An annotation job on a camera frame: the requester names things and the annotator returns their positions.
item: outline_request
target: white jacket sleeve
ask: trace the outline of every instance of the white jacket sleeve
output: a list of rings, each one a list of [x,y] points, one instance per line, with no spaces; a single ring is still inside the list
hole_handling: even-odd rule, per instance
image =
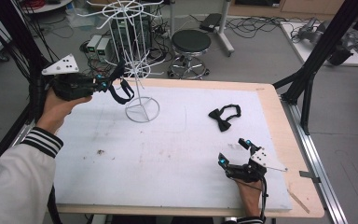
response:
[[[0,158],[0,223],[42,223],[62,141],[33,128]]]

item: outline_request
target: gray floor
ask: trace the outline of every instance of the gray floor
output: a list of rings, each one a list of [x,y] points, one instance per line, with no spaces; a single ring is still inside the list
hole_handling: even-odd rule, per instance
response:
[[[59,21],[64,15],[43,15],[42,22]],[[191,18],[178,19],[178,23]],[[197,27],[189,22],[188,27]],[[79,46],[90,36],[102,34],[91,28],[71,31],[66,21],[54,24],[54,33],[46,36],[48,44],[59,57],[75,55],[80,70],[87,69],[86,58]],[[260,32],[244,39],[226,30],[235,52],[227,57],[215,35],[210,35],[211,50],[201,56],[211,74],[203,81],[234,81],[274,83],[297,71],[302,62],[279,28]],[[166,72],[169,63],[153,68]],[[155,78],[166,78],[164,74]],[[287,87],[278,89],[283,93]],[[15,64],[0,62],[0,140],[27,104],[27,83]],[[315,78],[310,109],[310,133],[318,149],[324,168],[349,223],[358,223],[358,67],[322,67]],[[62,215],[64,223],[86,223],[83,215]],[[161,224],[169,223],[160,217]],[[45,224],[51,223],[46,216]],[[323,218],[278,218],[278,223],[330,223]]]

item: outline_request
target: black and white striped cuff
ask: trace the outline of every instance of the black and white striped cuff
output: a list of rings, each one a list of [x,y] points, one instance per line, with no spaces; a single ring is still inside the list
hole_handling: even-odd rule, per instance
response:
[[[264,221],[260,217],[242,217],[237,219],[237,224],[262,224]]]
[[[52,158],[57,156],[63,146],[60,138],[38,127],[34,127],[21,143],[36,147]]]

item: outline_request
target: white board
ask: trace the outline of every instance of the white board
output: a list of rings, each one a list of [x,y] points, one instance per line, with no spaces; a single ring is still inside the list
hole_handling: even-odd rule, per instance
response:
[[[304,63],[308,57],[310,56],[310,53],[312,52],[314,45],[309,42],[307,39],[300,40],[298,43],[295,43],[292,41],[292,37],[290,33],[295,29],[298,31],[298,29],[302,26],[304,26],[306,23],[304,22],[281,22],[281,27],[283,28],[283,32],[286,34],[286,37],[288,38],[289,42],[292,44],[293,49],[296,51],[296,54],[301,59],[301,61]],[[342,66],[352,66],[352,67],[358,67],[358,53],[352,49],[351,53],[353,54],[350,58],[347,59],[344,63],[342,63]],[[331,65],[329,62],[324,62],[324,65]]]
[[[217,157],[222,152],[232,164],[247,163],[250,154],[239,138],[275,155],[257,93],[158,87],[145,92],[160,105],[151,122],[130,121],[124,105],[108,93],[95,93],[67,117],[59,131],[64,147],[56,158],[57,203],[241,208],[238,188]],[[240,105],[242,115],[221,133],[208,114],[229,104]],[[223,118],[234,113],[228,109]],[[267,210],[292,209],[282,173],[268,170],[266,179]]]

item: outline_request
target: stool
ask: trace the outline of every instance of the stool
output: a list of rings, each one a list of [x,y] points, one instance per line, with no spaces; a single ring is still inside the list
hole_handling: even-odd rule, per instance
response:
[[[176,57],[168,70],[168,76],[179,78],[199,78],[209,75],[209,69],[199,58],[195,58],[208,51],[211,38],[197,30],[178,31],[172,36],[172,48],[180,54]]]

